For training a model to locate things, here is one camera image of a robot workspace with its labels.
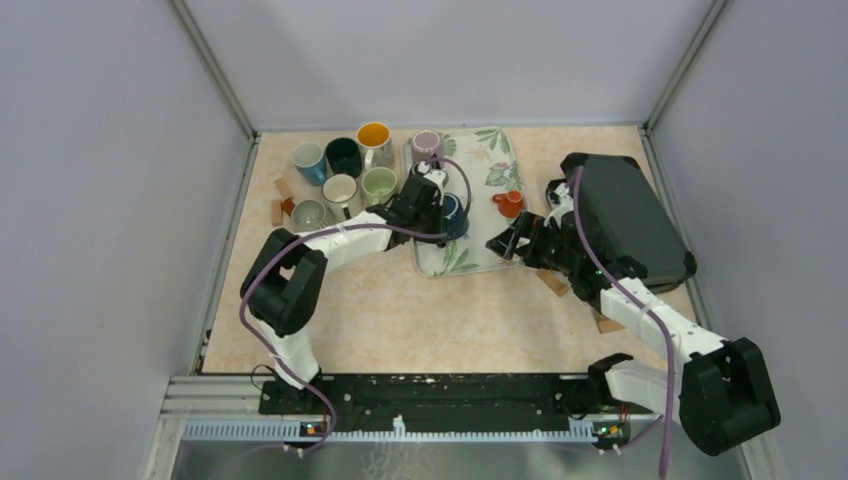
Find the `small orange cup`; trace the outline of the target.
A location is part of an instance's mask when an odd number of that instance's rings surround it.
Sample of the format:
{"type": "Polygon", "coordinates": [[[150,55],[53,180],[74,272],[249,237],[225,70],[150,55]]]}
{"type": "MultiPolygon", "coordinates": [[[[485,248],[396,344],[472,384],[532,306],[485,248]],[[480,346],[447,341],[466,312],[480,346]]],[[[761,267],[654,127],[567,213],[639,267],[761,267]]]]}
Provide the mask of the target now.
{"type": "Polygon", "coordinates": [[[497,205],[498,212],[509,219],[518,217],[525,206],[524,196],[519,190],[494,194],[491,200],[497,205]]]}

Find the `navy blue mug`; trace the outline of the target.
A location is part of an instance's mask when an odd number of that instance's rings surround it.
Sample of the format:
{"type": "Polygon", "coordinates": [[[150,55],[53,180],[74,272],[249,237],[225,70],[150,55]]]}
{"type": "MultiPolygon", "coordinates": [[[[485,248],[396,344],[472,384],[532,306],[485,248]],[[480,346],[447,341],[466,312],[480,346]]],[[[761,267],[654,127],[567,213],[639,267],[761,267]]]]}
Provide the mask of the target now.
{"type": "Polygon", "coordinates": [[[465,209],[461,199],[453,193],[444,194],[443,226],[448,241],[465,236],[469,229],[465,209]]]}

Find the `light green mug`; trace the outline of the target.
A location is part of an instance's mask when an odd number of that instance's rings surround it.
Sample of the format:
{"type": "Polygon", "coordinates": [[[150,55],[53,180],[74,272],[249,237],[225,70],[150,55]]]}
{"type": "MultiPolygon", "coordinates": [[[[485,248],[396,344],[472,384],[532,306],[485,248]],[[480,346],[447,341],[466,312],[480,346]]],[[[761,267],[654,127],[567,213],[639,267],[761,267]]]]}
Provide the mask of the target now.
{"type": "Polygon", "coordinates": [[[367,170],[361,179],[367,206],[385,204],[390,201],[397,189],[395,172],[386,167],[374,167],[367,170]]]}

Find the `white ribbed mug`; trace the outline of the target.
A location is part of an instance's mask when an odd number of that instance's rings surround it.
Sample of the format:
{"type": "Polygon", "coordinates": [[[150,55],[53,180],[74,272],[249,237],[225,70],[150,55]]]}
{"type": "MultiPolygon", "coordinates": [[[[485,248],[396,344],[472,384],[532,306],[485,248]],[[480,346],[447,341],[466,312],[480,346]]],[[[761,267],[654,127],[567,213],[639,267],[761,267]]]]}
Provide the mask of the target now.
{"type": "Polygon", "coordinates": [[[360,185],[350,175],[332,175],[322,185],[321,193],[336,222],[351,220],[365,209],[360,185]]]}

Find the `dark green mug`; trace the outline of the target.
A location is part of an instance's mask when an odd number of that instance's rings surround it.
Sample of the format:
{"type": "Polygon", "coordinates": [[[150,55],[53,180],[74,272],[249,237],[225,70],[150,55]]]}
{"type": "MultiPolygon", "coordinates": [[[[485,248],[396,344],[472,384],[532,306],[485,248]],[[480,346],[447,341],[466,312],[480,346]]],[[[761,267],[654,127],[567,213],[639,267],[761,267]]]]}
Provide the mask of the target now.
{"type": "Polygon", "coordinates": [[[348,137],[331,140],[325,148],[327,163],[333,174],[345,174],[358,178],[363,171],[362,157],[358,143],[348,137]]]}

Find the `grey striped mug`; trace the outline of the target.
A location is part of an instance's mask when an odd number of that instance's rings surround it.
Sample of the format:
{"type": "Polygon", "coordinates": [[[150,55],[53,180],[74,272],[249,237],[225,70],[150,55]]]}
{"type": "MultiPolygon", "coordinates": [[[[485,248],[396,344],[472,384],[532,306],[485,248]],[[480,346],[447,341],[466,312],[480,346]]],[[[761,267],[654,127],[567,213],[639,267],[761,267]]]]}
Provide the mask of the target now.
{"type": "Polygon", "coordinates": [[[291,219],[297,232],[313,232],[333,223],[327,207],[317,200],[298,203],[292,210],[291,219]]]}

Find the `light blue dotted mug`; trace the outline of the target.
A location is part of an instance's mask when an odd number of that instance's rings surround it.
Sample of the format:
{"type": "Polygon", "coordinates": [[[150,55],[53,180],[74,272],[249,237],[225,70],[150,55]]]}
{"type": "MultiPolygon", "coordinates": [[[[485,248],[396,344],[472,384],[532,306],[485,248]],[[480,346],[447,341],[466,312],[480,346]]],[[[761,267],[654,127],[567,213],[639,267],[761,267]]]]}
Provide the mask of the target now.
{"type": "Polygon", "coordinates": [[[316,142],[304,142],[292,152],[292,163],[306,182],[321,187],[327,180],[328,168],[324,150],[316,142]]]}

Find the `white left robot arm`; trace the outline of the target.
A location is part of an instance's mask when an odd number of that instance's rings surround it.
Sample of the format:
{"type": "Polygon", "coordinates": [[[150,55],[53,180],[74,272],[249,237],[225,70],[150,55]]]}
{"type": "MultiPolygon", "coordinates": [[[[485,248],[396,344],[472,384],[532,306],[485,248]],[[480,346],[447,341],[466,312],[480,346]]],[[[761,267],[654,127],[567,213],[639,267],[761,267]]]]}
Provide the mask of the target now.
{"type": "Polygon", "coordinates": [[[279,228],[268,236],[240,287],[239,320],[271,355],[285,382],[283,401],[292,410],[308,413],[321,397],[313,380],[320,367],[303,330],[316,310],[325,276],[411,239],[445,241],[446,183],[442,170],[411,174],[386,204],[305,235],[279,228]]]}

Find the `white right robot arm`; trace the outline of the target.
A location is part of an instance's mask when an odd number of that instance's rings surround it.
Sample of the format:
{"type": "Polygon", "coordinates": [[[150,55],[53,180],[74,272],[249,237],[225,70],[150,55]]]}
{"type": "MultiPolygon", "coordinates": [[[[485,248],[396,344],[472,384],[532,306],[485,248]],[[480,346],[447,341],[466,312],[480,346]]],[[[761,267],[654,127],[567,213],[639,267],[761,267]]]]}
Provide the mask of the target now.
{"type": "Polygon", "coordinates": [[[764,355],[753,341],[704,329],[652,293],[632,261],[604,264],[579,216],[555,221],[522,212],[486,241],[497,256],[565,274],[572,291],[665,357],[653,370],[622,356],[594,364],[589,404],[612,412],[623,402],[668,413],[702,452],[717,456],[778,427],[782,414],[764,355]]]}

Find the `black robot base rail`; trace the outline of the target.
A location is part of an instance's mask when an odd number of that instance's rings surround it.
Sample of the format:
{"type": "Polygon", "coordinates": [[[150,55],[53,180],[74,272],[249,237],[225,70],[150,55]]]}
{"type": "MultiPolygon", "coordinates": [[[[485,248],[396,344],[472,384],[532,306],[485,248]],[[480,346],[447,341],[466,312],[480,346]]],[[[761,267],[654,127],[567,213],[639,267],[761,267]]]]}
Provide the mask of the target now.
{"type": "Polygon", "coordinates": [[[395,418],[412,433],[530,433],[645,411],[602,398],[584,374],[320,374],[311,384],[264,382],[259,413],[334,421],[339,433],[383,431],[395,418]]]}

